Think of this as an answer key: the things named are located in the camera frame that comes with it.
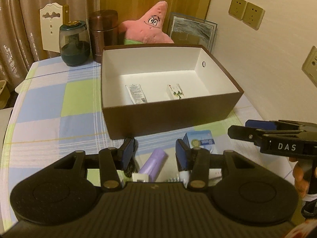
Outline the person's right hand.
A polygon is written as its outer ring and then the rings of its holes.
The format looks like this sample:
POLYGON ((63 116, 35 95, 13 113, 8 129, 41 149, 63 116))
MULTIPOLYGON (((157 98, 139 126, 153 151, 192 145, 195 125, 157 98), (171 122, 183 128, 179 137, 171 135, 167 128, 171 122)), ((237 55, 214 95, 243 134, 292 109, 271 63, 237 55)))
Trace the person's right hand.
POLYGON ((295 157, 290 157, 289 161, 293 163, 296 162, 293 168, 294 186, 300 197, 304 198, 308 192, 309 182, 304 179, 304 171, 297 162, 298 160, 295 157))

